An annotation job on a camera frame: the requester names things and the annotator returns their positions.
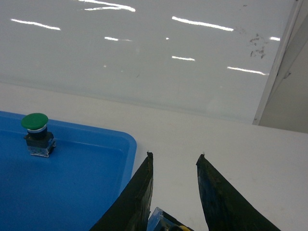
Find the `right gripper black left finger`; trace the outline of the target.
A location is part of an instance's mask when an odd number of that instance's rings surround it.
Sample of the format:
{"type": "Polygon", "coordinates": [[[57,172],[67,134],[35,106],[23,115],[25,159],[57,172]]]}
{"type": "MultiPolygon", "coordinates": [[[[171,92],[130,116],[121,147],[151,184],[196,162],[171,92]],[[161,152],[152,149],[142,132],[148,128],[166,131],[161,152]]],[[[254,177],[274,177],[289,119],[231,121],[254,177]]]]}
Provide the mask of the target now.
{"type": "Polygon", "coordinates": [[[116,201],[93,225],[92,231],[147,230],[153,195],[153,161],[153,154],[148,152],[116,201]]]}

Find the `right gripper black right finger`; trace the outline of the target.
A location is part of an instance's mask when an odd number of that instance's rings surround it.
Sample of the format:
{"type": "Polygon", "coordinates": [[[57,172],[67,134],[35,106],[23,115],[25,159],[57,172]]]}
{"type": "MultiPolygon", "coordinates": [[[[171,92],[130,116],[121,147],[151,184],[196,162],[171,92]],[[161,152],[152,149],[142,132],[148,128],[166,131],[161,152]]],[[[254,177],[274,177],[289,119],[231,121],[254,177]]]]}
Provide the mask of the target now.
{"type": "Polygon", "coordinates": [[[201,154],[197,160],[199,194],[210,231],[278,231],[201,154]]]}

